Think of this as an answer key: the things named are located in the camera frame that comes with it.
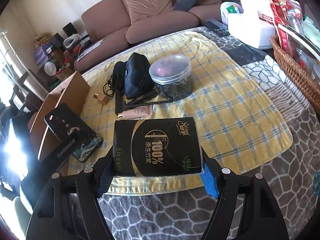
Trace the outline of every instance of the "remote control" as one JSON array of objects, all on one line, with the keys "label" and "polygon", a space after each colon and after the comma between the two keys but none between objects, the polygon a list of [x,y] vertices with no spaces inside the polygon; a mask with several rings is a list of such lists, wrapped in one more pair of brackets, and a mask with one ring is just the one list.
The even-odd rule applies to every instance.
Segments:
[{"label": "remote control", "polygon": [[204,22],[203,25],[206,26],[210,31],[217,34],[219,37],[224,37],[224,36],[230,35],[230,33],[228,31],[222,30],[221,28],[219,28],[217,25],[215,25],[214,23],[212,23],[210,21]]}]

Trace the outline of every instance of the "sofa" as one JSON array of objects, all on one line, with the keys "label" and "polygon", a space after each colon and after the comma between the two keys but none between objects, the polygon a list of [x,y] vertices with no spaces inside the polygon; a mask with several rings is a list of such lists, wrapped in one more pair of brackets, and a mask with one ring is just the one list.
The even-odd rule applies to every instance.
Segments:
[{"label": "sofa", "polygon": [[221,0],[197,0],[189,11],[174,10],[176,1],[102,0],[92,6],[81,16],[88,44],[103,41],[75,63],[76,69],[85,72],[134,44],[197,27],[210,18],[221,21]]}]

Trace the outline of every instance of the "black speaker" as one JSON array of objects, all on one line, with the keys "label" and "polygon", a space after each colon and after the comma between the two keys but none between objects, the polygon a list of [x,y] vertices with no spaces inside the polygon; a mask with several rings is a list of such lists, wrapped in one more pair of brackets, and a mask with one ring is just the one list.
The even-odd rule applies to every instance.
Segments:
[{"label": "black speaker", "polygon": [[64,33],[65,33],[68,37],[72,36],[73,34],[77,34],[77,33],[78,33],[77,30],[76,30],[76,28],[73,26],[72,23],[68,23],[66,26],[64,26],[64,27],[62,28],[62,30],[64,31]]},{"label": "black speaker", "polygon": [[56,33],[51,39],[50,43],[52,44],[54,49],[62,49],[63,51],[65,50],[63,47],[63,42],[64,39],[60,36],[59,33]]}]

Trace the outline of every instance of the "bolt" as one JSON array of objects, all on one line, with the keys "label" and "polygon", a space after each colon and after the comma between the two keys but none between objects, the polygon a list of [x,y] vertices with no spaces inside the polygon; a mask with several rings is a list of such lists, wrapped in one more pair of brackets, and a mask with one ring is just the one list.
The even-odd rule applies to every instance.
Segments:
[{"label": "bolt", "polygon": [[228,168],[223,168],[222,173],[229,174],[231,171]]},{"label": "bolt", "polygon": [[93,171],[93,168],[92,168],[92,167],[86,167],[86,168],[84,168],[84,172],[85,172],[85,173],[90,173],[91,171]]},{"label": "bolt", "polygon": [[52,176],[51,176],[51,178],[53,178],[53,179],[57,179],[59,177],[60,177],[60,174],[58,172],[52,174]]},{"label": "bolt", "polygon": [[255,175],[255,176],[256,176],[256,178],[257,178],[257,179],[262,179],[262,178],[263,178],[263,176],[262,176],[262,174],[261,174],[261,173],[256,173],[256,175]]}]

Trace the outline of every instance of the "black mechanical arm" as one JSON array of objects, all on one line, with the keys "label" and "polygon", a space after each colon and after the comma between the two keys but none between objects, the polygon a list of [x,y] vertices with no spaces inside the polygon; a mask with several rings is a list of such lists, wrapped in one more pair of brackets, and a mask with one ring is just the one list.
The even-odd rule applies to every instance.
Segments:
[{"label": "black mechanical arm", "polygon": [[[236,175],[221,168],[203,149],[202,152],[220,192],[202,239],[227,239],[238,194],[245,194],[245,198],[235,240],[289,239],[280,208],[263,176]],[[36,204],[26,240],[114,240],[98,203],[111,185],[112,165],[111,148],[93,167],[86,167],[77,175],[63,177],[54,173]],[[86,236],[77,233],[70,193],[77,193]]]}]

